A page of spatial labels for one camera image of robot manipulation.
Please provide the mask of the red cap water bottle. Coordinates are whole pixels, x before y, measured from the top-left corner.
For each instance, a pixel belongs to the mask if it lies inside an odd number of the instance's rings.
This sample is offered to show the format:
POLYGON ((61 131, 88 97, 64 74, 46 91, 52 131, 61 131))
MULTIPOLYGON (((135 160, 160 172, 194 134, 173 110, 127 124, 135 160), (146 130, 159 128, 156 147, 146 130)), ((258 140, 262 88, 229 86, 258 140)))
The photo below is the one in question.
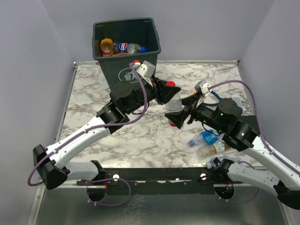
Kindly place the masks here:
MULTIPOLYGON (((166 83, 167 86, 176 86, 175 82, 168 81, 166 83)), ((182 110, 182 100, 179 93, 175 94, 175 96, 165 105, 166 113, 174 113, 182 110)), ((168 119, 169 125, 172 127, 176 127, 175 124, 168 119)))

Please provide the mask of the small orange tea bottle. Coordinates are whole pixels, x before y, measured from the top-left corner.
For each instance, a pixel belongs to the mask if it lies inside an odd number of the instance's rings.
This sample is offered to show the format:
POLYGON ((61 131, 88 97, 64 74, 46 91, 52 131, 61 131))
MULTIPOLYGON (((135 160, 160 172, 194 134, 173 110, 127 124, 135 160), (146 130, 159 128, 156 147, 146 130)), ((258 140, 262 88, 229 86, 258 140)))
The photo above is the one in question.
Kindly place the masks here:
POLYGON ((100 49, 105 54, 113 52, 113 41, 110 38, 102 39, 100 42, 100 49))

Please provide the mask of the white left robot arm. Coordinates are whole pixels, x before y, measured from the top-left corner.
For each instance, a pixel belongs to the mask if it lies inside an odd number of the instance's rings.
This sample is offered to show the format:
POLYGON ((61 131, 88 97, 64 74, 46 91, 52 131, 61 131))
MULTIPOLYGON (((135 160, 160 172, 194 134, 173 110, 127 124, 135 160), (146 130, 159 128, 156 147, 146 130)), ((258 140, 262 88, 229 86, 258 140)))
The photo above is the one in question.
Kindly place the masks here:
POLYGON ((150 82, 138 81, 134 88, 129 81, 119 81, 110 92, 110 102, 97 112, 86 125, 65 139, 44 147, 33 149, 35 171, 38 172, 48 190, 55 189, 67 180, 88 180, 93 185, 103 181, 104 170, 100 163, 92 160, 83 164, 72 164, 70 160, 98 140, 113 134, 124 125, 134 123, 128 114, 156 100, 168 103, 180 87, 154 76, 150 82))

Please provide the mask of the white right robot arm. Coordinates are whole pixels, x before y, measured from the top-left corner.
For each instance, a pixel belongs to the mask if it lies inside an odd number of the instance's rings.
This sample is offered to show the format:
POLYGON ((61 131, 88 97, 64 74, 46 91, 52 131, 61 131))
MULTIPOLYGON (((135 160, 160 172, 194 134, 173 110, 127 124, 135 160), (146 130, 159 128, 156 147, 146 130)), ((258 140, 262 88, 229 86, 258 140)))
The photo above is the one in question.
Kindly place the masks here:
POLYGON ((247 183, 274 194, 286 206, 300 208, 300 167, 283 156, 263 140, 262 132, 241 120, 242 108, 231 98, 221 99, 215 110, 198 104, 193 96, 184 99, 185 107, 165 116, 177 128, 199 121, 222 133, 223 141, 237 151, 242 151, 262 164, 267 171, 247 169, 232 162, 223 161, 215 172, 216 180, 247 183))

